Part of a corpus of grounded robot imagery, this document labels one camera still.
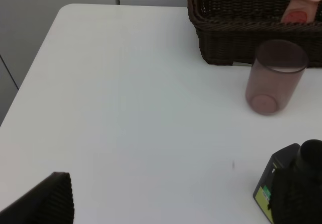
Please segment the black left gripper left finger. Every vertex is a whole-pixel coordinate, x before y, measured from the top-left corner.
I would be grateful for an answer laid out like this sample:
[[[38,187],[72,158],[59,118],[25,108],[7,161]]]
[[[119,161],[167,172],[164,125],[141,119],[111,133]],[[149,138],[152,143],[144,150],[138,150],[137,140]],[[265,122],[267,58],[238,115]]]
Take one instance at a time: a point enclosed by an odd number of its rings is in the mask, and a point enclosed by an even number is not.
[[[73,223],[70,174],[53,172],[1,211],[1,223]]]

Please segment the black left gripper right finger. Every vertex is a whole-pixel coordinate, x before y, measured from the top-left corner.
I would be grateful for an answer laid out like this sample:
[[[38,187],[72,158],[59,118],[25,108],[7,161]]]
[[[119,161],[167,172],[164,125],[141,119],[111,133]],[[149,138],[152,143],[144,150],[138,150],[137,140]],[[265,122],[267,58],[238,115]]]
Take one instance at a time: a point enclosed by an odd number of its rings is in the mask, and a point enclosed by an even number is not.
[[[268,208],[273,223],[321,223],[321,185],[291,169],[277,169]]]

